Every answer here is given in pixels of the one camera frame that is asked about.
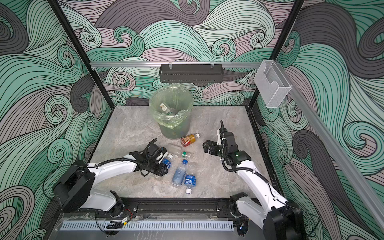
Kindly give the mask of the clear bottle blue label white cap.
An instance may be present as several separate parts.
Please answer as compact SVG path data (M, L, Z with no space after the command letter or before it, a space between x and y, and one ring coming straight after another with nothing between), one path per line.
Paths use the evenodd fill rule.
M167 169L169 170L172 166L172 159L173 159L174 155L172 154L168 154L167 156L165 156L162 160L162 163L167 167Z

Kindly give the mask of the clear blue tinted bottle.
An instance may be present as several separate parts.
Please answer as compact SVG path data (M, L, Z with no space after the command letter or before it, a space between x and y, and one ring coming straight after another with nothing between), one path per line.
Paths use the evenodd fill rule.
M176 168L174 176L172 178L172 184L174 186L181 186L187 173L188 160L182 160L182 162Z

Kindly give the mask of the clear bottle green cap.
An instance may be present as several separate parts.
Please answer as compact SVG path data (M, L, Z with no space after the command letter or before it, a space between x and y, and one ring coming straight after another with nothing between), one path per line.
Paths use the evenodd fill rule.
M175 145L168 145L167 150L170 154L177 156L178 158L182 158L185 160L189 160L192 156L190 152L185 151L181 147Z

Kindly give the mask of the red yellow tea bottle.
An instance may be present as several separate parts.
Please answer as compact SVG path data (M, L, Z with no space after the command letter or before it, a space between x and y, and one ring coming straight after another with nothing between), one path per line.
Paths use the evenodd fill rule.
M181 138L181 144L183 147L187 147L191 144L193 144L194 142L196 142L197 139L200 138L200 134L199 133L196 133L196 134L190 134L188 136L185 136L183 138Z

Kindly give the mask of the clear bottle blue label front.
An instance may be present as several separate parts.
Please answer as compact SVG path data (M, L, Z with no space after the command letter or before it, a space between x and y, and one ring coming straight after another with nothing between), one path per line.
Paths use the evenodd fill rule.
M191 163L189 168L186 172L185 177L185 186L186 186L186 194L191 195L193 188L196 186L197 183L197 166L195 163Z

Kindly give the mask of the clear bottle white picture label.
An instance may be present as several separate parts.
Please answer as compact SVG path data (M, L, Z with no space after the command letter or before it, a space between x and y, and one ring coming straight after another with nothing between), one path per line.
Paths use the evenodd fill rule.
M162 110L162 112L164 113L164 114L166 114L167 116L169 116L169 115L173 115L174 114L174 111L172 110L172 108L170 108L167 104L165 104L165 103L161 103L160 104L160 108L161 108L161 110Z

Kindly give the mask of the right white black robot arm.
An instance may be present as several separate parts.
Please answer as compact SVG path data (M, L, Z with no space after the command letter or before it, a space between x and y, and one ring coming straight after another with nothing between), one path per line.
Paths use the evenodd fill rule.
M272 187L245 151L226 140L220 144L207 140L203 150L220 157L224 169L237 173L255 194L258 203L248 196L235 196L235 210L261 228L266 240L307 239L303 211Z

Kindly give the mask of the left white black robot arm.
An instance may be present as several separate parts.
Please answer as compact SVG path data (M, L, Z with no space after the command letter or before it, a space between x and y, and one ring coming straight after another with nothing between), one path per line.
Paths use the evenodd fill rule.
M168 173L167 165L162 162L167 155L167 150L161 148L153 155L145 151L134 151L102 163L85 165L76 162L53 186L53 193L64 213L95 210L112 218L120 217L125 209L123 200L115 191L100 191L96 189L96 185L107 179L138 171L162 177Z

